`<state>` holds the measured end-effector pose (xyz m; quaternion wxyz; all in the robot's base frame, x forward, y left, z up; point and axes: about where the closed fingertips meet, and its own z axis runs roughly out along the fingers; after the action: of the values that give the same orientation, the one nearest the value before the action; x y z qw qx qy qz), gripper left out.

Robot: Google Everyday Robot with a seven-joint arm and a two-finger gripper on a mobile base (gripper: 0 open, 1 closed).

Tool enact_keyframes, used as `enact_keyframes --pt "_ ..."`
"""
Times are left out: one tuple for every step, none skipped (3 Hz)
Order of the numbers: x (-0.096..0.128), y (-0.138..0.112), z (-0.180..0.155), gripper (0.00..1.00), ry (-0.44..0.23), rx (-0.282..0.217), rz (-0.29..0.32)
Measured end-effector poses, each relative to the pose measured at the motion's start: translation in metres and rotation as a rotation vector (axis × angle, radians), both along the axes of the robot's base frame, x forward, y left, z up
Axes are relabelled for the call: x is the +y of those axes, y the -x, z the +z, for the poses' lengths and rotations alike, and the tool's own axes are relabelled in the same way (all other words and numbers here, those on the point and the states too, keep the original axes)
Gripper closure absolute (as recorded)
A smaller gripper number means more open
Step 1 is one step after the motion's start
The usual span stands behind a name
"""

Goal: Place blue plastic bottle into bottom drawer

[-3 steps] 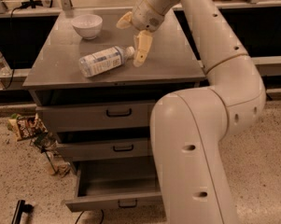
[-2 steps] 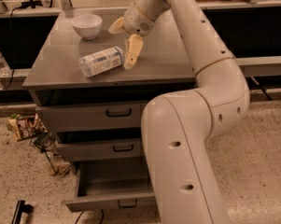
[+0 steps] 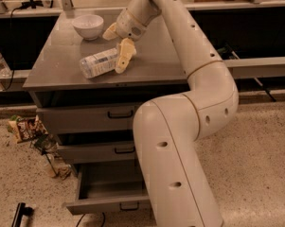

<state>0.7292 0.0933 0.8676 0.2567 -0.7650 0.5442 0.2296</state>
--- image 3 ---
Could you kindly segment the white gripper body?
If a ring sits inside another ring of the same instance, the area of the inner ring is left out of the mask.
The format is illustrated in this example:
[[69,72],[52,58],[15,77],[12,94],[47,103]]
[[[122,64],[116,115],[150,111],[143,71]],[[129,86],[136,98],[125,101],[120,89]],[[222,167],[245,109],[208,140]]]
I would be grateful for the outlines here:
[[138,22],[131,13],[124,9],[116,19],[116,34],[121,38],[130,38],[138,41],[147,28]]

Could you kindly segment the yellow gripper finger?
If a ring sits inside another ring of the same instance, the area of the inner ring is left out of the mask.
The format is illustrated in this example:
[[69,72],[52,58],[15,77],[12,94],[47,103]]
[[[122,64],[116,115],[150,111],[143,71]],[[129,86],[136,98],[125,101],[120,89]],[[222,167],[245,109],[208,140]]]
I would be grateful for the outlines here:
[[121,74],[126,70],[132,56],[136,54],[134,41],[132,39],[125,38],[116,46],[116,49],[117,58],[115,70],[117,73]]
[[102,38],[111,41],[117,38],[118,35],[116,33],[116,23],[112,23],[103,33]]

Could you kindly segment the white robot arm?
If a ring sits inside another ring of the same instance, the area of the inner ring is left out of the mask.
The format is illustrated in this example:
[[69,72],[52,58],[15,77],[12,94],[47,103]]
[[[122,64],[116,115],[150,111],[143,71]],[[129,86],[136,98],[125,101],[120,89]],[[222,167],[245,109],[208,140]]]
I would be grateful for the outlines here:
[[187,78],[188,91],[142,104],[134,144],[157,227],[223,227],[194,145],[234,117],[236,83],[181,0],[132,0],[104,32],[120,39],[116,71],[123,72],[153,18],[162,16]]

